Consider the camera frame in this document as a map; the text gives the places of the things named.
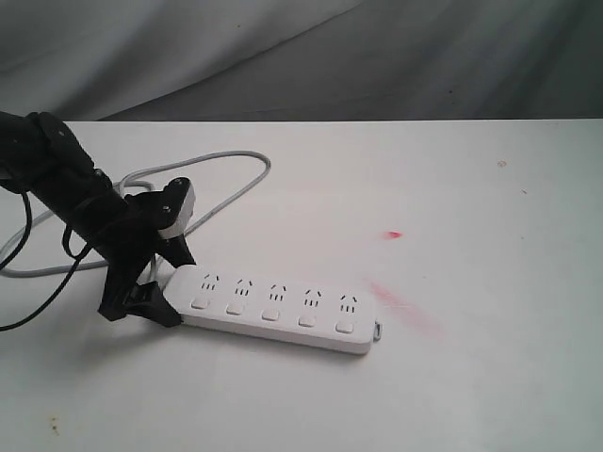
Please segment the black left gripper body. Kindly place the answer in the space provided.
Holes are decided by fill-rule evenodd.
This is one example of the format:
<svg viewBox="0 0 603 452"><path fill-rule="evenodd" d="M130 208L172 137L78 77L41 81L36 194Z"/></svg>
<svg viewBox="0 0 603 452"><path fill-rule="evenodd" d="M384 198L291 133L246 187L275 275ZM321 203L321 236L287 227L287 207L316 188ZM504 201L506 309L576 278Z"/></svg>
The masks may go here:
<svg viewBox="0 0 603 452"><path fill-rule="evenodd" d="M77 206L66 224L65 240L77 233L86 247L107 263L106 280L98 313L109 321L128 316L123 303L143 269L156 256L162 238L155 224L161 191L121 197L114 191Z"/></svg>

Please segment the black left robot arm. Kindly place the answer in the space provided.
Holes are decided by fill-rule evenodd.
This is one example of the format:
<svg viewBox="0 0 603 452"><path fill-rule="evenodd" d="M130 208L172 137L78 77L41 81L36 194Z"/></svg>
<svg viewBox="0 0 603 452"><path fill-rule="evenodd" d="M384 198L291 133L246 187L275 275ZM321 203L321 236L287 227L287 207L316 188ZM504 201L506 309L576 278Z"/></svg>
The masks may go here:
<svg viewBox="0 0 603 452"><path fill-rule="evenodd" d="M3 113L1 186L32 193L65 223L67 233L77 233L103 257L108 269L98 311L104 318L137 315L164 327L181 324L157 282L137 279L157 255L174 267L193 264L184 237L195 201L189 179L123 196L63 121L46 112Z"/></svg>

